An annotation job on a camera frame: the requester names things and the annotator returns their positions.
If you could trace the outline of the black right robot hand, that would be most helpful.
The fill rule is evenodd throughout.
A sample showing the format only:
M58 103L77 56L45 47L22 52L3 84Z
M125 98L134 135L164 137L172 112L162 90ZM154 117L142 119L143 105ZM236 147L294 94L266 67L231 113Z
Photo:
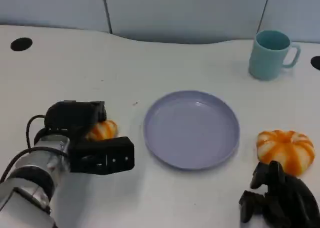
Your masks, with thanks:
M253 172L251 189L267 186L264 195L245 190L240 205L240 222L248 223L253 215L263 216L272 228L318 228L320 210L307 185L284 172L277 161L259 162Z

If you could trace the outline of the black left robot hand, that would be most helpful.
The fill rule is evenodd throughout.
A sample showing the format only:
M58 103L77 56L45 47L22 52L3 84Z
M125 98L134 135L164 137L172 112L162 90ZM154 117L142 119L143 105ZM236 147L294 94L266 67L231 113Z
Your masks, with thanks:
M53 132L66 132L68 137L84 137L94 125L106 119L103 101L60 101L47 110L44 127Z

